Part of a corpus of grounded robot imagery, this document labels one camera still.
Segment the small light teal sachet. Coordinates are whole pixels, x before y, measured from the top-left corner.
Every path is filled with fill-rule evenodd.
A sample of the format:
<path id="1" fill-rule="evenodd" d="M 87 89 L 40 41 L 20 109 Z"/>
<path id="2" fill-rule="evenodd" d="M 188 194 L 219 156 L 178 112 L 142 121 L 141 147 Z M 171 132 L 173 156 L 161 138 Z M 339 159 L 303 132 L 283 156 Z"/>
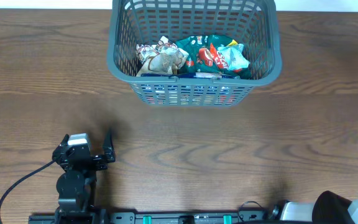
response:
<path id="1" fill-rule="evenodd" d="M 223 55 L 228 65 L 228 70 L 240 72 L 249 67 L 250 62 L 243 56 L 243 44 L 236 44 L 226 47 L 218 47 L 218 52 Z"/>

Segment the orange spaghetti packet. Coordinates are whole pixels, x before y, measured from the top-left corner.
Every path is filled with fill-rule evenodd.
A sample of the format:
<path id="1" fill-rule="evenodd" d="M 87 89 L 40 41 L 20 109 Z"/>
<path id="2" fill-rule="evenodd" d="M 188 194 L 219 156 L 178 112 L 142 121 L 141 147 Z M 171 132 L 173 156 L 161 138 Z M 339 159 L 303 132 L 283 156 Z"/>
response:
<path id="1" fill-rule="evenodd" d="M 241 101 L 240 95 L 146 95 L 143 102 L 152 105 L 231 106 Z"/>

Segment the blue carton box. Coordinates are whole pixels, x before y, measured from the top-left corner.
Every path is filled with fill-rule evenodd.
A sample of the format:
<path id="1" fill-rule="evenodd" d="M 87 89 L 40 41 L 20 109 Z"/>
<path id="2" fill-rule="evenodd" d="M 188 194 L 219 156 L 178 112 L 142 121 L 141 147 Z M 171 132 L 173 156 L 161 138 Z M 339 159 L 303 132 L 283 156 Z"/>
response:
<path id="1" fill-rule="evenodd" d="M 179 75 L 157 75 L 157 74 L 145 74 L 141 77 L 148 77 L 148 78 L 156 78 L 156 77 L 165 77 L 169 78 L 173 81 L 178 81 L 181 79 L 189 79 L 192 82 L 200 81 L 203 79 L 206 80 L 217 80 L 220 81 L 222 79 L 235 79 L 239 80 L 241 77 L 239 75 L 225 75 L 220 73 L 183 73 Z M 179 85 L 179 84 L 139 84 L 135 87 L 136 91 L 143 91 L 143 99 L 146 95 L 184 95 L 189 94 L 193 95 L 227 95 L 229 90 L 231 89 L 229 86 L 214 86 L 214 85 Z"/>

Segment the beige Pantree pouch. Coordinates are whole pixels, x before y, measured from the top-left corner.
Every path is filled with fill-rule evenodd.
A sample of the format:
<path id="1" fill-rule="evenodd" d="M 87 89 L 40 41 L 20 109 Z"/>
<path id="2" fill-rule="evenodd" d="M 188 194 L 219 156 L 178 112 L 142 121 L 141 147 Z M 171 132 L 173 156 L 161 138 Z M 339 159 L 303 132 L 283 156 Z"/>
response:
<path id="1" fill-rule="evenodd" d="M 138 71 L 137 76 L 141 77 L 147 73 L 163 76 L 177 74 L 177 71 L 184 66 L 189 53 L 179 48 L 165 36 L 162 36 L 155 45 L 157 45 L 162 59 L 153 59 L 142 63 L 142 67 Z"/>

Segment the green Nescafe coffee bag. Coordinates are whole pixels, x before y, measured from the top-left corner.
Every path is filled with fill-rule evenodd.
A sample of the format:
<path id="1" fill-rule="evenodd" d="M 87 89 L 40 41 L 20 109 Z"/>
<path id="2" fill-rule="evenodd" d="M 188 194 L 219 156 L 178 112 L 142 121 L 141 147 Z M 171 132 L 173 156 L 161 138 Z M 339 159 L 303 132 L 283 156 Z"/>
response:
<path id="1" fill-rule="evenodd" d="M 189 56 L 179 74 L 183 73 L 220 73 L 225 75 L 239 75 L 241 79 L 250 79 L 249 67 L 240 72 L 228 70 L 227 62 L 218 47 L 241 44 L 225 35 L 192 35 L 176 41 L 176 45 L 189 53 Z"/>

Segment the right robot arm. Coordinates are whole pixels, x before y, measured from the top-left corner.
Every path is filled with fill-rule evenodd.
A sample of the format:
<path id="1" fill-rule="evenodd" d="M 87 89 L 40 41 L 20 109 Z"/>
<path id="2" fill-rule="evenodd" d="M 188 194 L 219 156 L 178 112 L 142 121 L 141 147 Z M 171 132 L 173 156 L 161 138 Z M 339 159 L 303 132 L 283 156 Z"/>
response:
<path id="1" fill-rule="evenodd" d="M 276 205 L 272 220 L 282 223 L 358 223 L 358 199 L 325 191 L 312 203 L 286 201 Z"/>

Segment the beige cookie pouch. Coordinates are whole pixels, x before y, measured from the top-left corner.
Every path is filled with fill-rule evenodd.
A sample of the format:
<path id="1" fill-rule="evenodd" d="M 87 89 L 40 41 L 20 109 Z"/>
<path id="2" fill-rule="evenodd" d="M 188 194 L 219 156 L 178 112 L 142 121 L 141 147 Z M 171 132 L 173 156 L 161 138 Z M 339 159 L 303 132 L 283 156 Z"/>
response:
<path id="1" fill-rule="evenodd" d="M 145 63 L 148 60 L 161 60 L 162 56 L 158 51 L 157 45 L 144 45 L 144 44 L 137 44 L 136 45 L 136 56 L 142 62 Z"/>

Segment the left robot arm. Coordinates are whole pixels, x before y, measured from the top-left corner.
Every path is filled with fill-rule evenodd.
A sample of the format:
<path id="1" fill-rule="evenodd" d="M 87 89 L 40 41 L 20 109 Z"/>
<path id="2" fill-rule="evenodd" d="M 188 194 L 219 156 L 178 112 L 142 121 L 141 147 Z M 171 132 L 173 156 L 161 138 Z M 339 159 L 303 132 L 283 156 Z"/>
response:
<path id="1" fill-rule="evenodd" d="M 65 220 L 89 218 L 94 222 L 99 217 L 94 208 L 96 173 L 116 161 L 111 130 L 107 131 L 102 149 L 102 154 L 92 155 L 86 133 L 67 134 L 52 153 L 52 159 L 64 170 L 56 188 L 59 215 Z"/>

